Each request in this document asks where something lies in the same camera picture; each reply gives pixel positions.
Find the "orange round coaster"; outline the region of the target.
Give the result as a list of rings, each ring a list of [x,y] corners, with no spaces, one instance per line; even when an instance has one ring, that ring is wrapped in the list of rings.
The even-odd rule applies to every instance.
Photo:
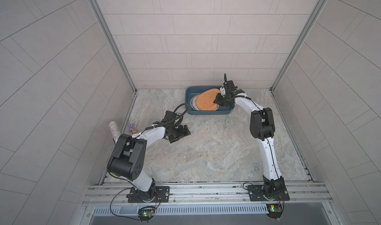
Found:
[[[215,104],[213,101],[216,95],[221,93],[219,89],[210,89],[198,95],[196,99],[196,105],[200,111],[217,111],[219,105]]]

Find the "teal plastic storage box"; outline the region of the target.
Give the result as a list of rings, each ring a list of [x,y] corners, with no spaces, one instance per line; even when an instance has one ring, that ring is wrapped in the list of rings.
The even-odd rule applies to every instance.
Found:
[[[219,89],[219,86],[191,86],[186,89],[185,103],[188,104],[188,114],[190,115],[227,115],[234,109],[234,103],[229,103],[228,106],[218,106],[216,111],[199,111],[195,107],[195,98],[201,93],[210,89]]]

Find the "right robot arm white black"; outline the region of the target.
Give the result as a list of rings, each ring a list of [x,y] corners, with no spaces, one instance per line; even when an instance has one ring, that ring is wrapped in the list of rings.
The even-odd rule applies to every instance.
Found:
[[[267,200],[289,200],[284,178],[277,163],[274,148],[275,123],[271,108],[255,103],[244,90],[234,85],[232,80],[224,80],[214,103],[228,106],[235,103],[250,116],[250,133],[260,145],[264,169],[263,195]]]

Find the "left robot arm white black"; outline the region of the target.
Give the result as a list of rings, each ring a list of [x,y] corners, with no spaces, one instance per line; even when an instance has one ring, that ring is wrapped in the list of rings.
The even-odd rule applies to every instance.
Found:
[[[128,181],[135,188],[133,199],[151,202],[156,195],[156,184],[143,171],[147,147],[161,139],[174,143],[190,134],[187,125],[153,125],[137,134],[122,134],[107,163],[107,172],[112,177]]]

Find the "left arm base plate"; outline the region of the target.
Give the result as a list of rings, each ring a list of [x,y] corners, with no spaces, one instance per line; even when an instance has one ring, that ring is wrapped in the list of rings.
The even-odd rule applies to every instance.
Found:
[[[129,203],[167,203],[169,201],[170,187],[156,186],[149,191],[143,192],[132,188],[126,196]]]

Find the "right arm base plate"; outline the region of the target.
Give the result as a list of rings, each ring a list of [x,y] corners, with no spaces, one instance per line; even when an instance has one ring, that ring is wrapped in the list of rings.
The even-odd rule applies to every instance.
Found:
[[[247,185],[251,201],[289,201],[290,196],[284,186],[271,187],[270,185]]]

